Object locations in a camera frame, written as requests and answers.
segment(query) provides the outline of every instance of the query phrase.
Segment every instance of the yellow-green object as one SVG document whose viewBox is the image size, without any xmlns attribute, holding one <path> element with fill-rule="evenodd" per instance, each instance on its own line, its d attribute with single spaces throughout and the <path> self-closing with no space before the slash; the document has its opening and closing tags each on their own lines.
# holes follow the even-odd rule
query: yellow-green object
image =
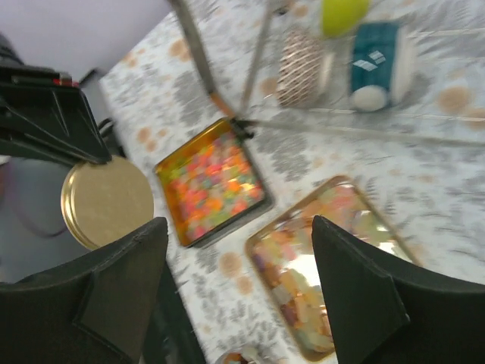
<svg viewBox="0 0 485 364">
<path fill-rule="evenodd" d="M 324 36 L 341 36 L 350 31 L 368 12 L 370 0 L 322 0 Z"/>
</svg>

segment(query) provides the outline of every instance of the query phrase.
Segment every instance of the gold disc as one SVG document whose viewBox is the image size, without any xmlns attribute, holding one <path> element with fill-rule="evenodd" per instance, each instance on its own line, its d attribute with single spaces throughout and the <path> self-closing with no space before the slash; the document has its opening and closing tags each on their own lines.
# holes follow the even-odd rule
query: gold disc
<svg viewBox="0 0 485 364">
<path fill-rule="evenodd" d="M 61 192 L 67 228 L 88 249 L 112 243 L 153 219 L 153 195 L 145 175 L 125 158 L 106 165 L 79 163 Z"/>
</svg>

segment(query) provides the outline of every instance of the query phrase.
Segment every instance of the tray rim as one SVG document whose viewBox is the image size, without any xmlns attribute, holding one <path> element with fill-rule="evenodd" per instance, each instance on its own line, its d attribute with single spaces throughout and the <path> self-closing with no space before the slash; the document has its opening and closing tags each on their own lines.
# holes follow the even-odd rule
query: tray rim
<svg viewBox="0 0 485 364">
<path fill-rule="evenodd" d="M 166 163 L 166 160 L 168 160 L 170 157 L 173 157 L 177 153 L 182 152 L 187 146 L 190 146 L 193 144 L 198 138 L 203 137 L 205 134 L 213 132 L 214 130 L 218 129 L 219 127 L 224 127 L 227 129 L 227 131 L 231 132 L 234 137 L 239 141 L 239 146 L 244 153 L 244 156 L 246 157 L 249 165 L 251 166 L 252 172 L 255 175 L 255 177 L 259 180 L 261 183 L 261 189 L 263 191 L 263 198 L 260 201 L 257 201 L 254 205 L 248 207 L 246 210 L 238 213 L 237 215 L 232 216 L 231 218 L 227 219 L 225 222 L 222 224 L 219 224 L 218 226 L 214 227 L 210 231 L 208 231 L 206 234 L 204 234 L 202 237 L 195 239 L 192 242 L 189 242 L 187 245 L 183 244 L 183 240 L 180 238 L 180 232 L 179 229 L 177 228 L 177 224 L 175 222 L 175 219 L 173 215 L 171 214 L 170 208 L 168 208 L 168 211 L 170 213 L 170 219 L 172 223 L 174 224 L 174 230 L 177 235 L 177 238 L 179 240 L 179 245 L 185 248 L 190 248 L 191 246 L 199 246 L 199 247 L 204 247 L 209 244 L 215 243 L 222 239 L 224 236 L 227 234 L 230 234 L 233 230 L 231 229 L 230 226 L 231 224 L 234 224 L 238 221 L 240 221 L 241 225 L 236 227 L 236 229 L 242 227 L 243 225 L 249 223 L 252 219 L 253 215 L 256 215 L 257 212 L 259 214 L 263 214 L 269 209 L 271 209 L 274 205 L 274 198 L 266 185 L 264 178 L 261 175 L 261 172 L 258 169 L 258 166 L 255 164 L 255 161 L 253 160 L 251 153 L 249 152 L 249 149 L 247 145 L 244 143 L 244 140 L 242 140 L 238 134 L 234 131 L 232 124 L 230 123 L 229 118 L 219 118 L 217 119 L 213 124 L 209 125 L 206 127 L 204 130 L 202 130 L 200 133 L 195 135 L 193 138 L 188 140 L 186 143 L 184 143 L 182 146 L 178 147 L 176 150 L 174 150 L 171 154 L 167 155 L 165 158 L 163 158 L 159 163 L 155 165 L 153 168 L 155 175 L 157 176 L 158 179 L 158 184 L 160 185 L 164 198 L 167 201 L 167 194 L 169 191 L 165 188 L 166 185 L 162 182 L 162 179 L 160 178 L 158 170 L 162 168 L 162 165 Z"/>
<path fill-rule="evenodd" d="M 367 195 L 358 187 L 357 183 L 355 180 L 347 175 L 344 174 L 338 174 L 333 177 L 328 178 L 325 182 L 323 182 L 320 186 L 312 190 L 309 194 L 307 194 L 305 197 L 300 199 L 297 203 L 289 207 L 285 212 L 277 216 L 274 220 L 268 222 L 264 227 L 259 229 L 257 232 L 255 232 L 253 235 L 251 235 L 245 242 L 244 246 L 244 252 L 246 255 L 246 258 L 249 260 L 251 267 L 254 271 L 254 273 L 258 276 L 258 280 L 260 281 L 261 285 L 264 288 L 264 291 L 268 295 L 269 300 L 271 301 L 271 305 L 275 308 L 277 311 L 277 314 L 279 315 L 280 319 L 283 321 L 283 324 L 285 326 L 285 329 L 288 331 L 290 337 L 293 340 L 293 343 L 296 345 L 296 347 L 299 350 L 299 353 L 305 358 L 308 362 L 320 362 L 321 360 L 326 360 L 332 355 L 335 355 L 335 349 L 328 352 L 328 353 L 319 353 L 314 350 L 310 350 L 307 348 L 303 348 L 302 345 L 299 343 L 299 341 L 296 339 L 295 334 L 293 333 L 292 328 L 289 326 L 288 321 L 284 318 L 283 313 L 280 310 L 280 307 L 276 304 L 276 302 L 273 299 L 273 295 L 271 293 L 271 289 L 269 288 L 268 284 L 266 281 L 263 279 L 261 272 L 259 271 L 258 267 L 256 266 L 254 260 L 252 259 L 252 254 L 251 254 L 251 248 L 254 246 L 254 243 L 256 240 L 259 239 L 259 237 L 264 234 L 266 231 L 269 231 L 274 225 L 280 223 L 282 220 L 287 220 L 288 218 L 291 217 L 291 212 L 293 212 L 296 209 L 300 209 L 301 206 L 308 205 L 310 201 L 312 201 L 316 196 L 321 195 L 325 190 L 329 190 L 330 188 L 336 187 L 340 184 L 348 183 L 351 184 L 355 192 L 358 194 L 358 196 L 362 199 L 364 204 L 369 208 L 369 210 L 375 214 L 387 227 L 388 231 L 390 232 L 391 236 L 394 238 L 396 241 L 397 245 L 402 249 L 404 254 L 406 254 L 411 262 L 413 264 L 416 264 L 418 266 L 423 266 L 422 261 L 415 256 L 415 254 L 406 246 L 405 240 L 401 238 L 401 236 L 397 233 L 397 229 L 394 227 L 393 224 L 390 224 L 389 219 L 383 216 L 383 213 L 381 213 L 375 206 L 374 204 L 367 198 Z"/>
</svg>

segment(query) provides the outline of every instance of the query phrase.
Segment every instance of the wire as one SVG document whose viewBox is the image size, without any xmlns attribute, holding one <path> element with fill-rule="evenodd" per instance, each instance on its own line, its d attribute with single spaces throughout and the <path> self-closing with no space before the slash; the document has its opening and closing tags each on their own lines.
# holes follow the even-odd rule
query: wire
<svg viewBox="0 0 485 364">
<path fill-rule="evenodd" d="M 5 200 L 12 208 L 12 211 L 17 216 L 20 223 L 26 228 L 31 234 L 36 235 L 42 239 L 52 239 L 54 237 L 58 237 L 59 235 L 63 234 L 67 231 L 67 227 L 64 226 L 62 229 L 55 231 L 55 232 L 48 232 L 44 229 L 40 228 L 35 224 L 27 214 L 22 210 L 20 207 L 20 203 L 18 201 L 17 191 L 15 190 L 14 184 L 12 183 L 12 176 L 11 173 L 11 163 L 5 163 Z"/>
</svg>

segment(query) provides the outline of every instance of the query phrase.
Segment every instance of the table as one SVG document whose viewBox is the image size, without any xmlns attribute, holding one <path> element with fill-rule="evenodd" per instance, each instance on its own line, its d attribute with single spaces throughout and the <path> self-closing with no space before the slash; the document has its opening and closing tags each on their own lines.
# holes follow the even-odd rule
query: table
<svg viewBox="0 0 485 364">
<path fill-rule="evenodd" d="M 295 14 L 308 16 L 308 2 L 290 2 Z M 418 7 L 424 29 L 452 36 L 452 55 L 485 64 L 485 3 L 480 0 L 389 0 L 394 11 Z M 211 66 L 229 100 L 239 102 L 252 58 L 264 6 L 259 0 L 189 0 L 206 44 Z M 456 69 L 448 77 L 460 72 Z M 485 118 L 480 89 L 485 69 L 466 85 L 473 99 L 464 112 Z M 438 83 L 436 94 L 444 89 Z M 102 80 L 117 132 L 129 157 L 148 176 L 157 215 L 169 216 L 153 173 L 155 164 L 223 115 L 206 96 L 174 14 L 169 14 Z M 259 80 L 255 98 L 271 88 Z M 303 122 L 292 110 L 259 108 L 260 117 Z M 480 136 L 482 121 L 464 124 L 462 133 Z M 304 195 L 335 174 L 355 178 L 371 201 L 397 227 L 409 249 L 426 268 L 485 283 L 485 153 L 469 147 L 410 145 L 357 140 L 283 130 L 260 129 L 248 142 L 276 197 L 275 207 L 207 249 L 184 249 L 170 231 L 167 259 L 209 362 L 224 351 L 258 344 L 281 362 L 305 362 L 281 325 L 262 285 L 244 256 L 246 239 Z M 328 362 L 336 362 L 334 356 Z"/>
</svg>

